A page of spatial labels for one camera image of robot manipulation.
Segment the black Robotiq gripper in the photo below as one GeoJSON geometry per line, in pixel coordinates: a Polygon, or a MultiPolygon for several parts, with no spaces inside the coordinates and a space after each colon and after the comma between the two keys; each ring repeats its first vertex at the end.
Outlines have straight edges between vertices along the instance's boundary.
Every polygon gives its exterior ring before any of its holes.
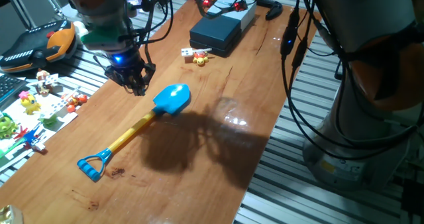
{"type": "Polygon", "coordinates": [[[145,62],[137,48],[110,54],[108,59],[111,64],[106,67],[105,75],[123,87],[127,93],[144,96],[156,71],[156,65],[145,62]]]}

